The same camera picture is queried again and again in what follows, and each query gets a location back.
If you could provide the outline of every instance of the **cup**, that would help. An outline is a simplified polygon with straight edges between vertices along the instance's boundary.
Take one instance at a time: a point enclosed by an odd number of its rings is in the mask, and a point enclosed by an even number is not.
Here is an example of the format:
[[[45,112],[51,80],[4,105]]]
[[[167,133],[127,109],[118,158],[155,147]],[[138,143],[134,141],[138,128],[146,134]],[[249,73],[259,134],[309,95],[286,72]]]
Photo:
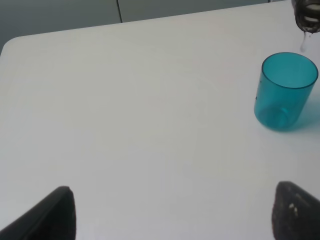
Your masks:
[[[293,52],[279,52],[262,64],[254,114],[274,130],[290,128],[299,115],[318,78],[316,65]]]

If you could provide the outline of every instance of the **cup rim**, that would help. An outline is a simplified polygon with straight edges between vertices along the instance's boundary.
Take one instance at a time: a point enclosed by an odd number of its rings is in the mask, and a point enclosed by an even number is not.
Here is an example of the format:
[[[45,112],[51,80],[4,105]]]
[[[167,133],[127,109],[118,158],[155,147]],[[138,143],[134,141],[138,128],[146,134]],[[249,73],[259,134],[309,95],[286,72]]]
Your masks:
[[[266,62],[269,58],[271,58],[271,57],[274,56],[274,55],[278,55],[278,54],[295,54],[295,55],[299,55],[299,56],[307,59],[308,61],[310,61],[310,63],[312,63],[312,64],[314,65],[315,70],[316,70],[315,80],[314,80],[312,83],[310,83],[309,85],[301,86],[301,87],[282,86],[282,85],[277,84],[277,83],[275,83],[274,81],[272,81],[272,80],[271,80],[270,78],[268,78],[267,75],[265,74],[264,65],[265,65],[265,62]],[[305,89],[305,88],[308,88],[308,87],[312,86],[313,84],[315,84],[315,82],[318,80],[318,77],[319,77],[318,68],[317,68],[316,64],[315,64],[313,61],[311,61],[309,58],[307,58],[306,56],[303,56],[303,55],[301,55],[301,54],[299,54],[299,53],[289,52],[289,51],[277,52],[277,53],[274,53],[274,54],[268,56],[268,57],[263,61],[263,63],[262,63],[261,72],[262,72],[263,76],[264,76],[267,80],[269,80],[271,83],[273,83],[273,84],[275,84],[275,85],[277,85],[277,86],[279,86],[279,87],[281,87],[281,88],[284,88],[284,89]]]

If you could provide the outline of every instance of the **white table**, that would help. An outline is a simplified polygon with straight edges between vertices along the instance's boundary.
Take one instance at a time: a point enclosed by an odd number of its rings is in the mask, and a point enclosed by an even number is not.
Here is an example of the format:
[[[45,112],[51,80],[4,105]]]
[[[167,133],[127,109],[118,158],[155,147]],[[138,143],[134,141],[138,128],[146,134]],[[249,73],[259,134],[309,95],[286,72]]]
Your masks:
[[[279,181],[320,197],[320,83],[296,131],[253,111],[263,60],[302,39],[285,1],[9,41],[0,229],[67,185],[78,240],[272,240]]]

